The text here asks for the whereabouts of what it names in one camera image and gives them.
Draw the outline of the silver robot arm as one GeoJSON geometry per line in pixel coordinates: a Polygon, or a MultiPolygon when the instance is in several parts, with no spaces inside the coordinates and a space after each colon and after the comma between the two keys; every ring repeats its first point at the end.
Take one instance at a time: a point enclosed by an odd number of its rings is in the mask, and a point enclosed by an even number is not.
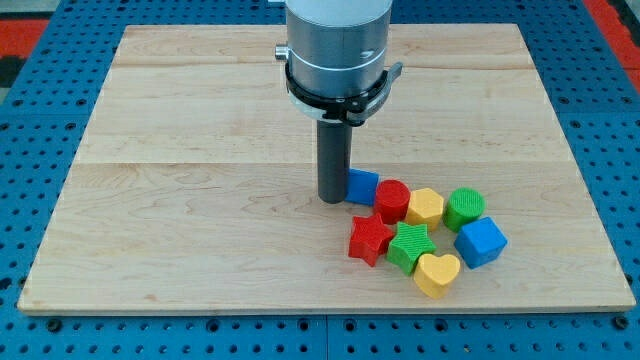
{"type": "Polygon", "coordinates": [[[403,64],[385,67],[392,0],[289,0],[285,64],[289,97],[322,122],[358,127],[386,102],[403,64]]]}

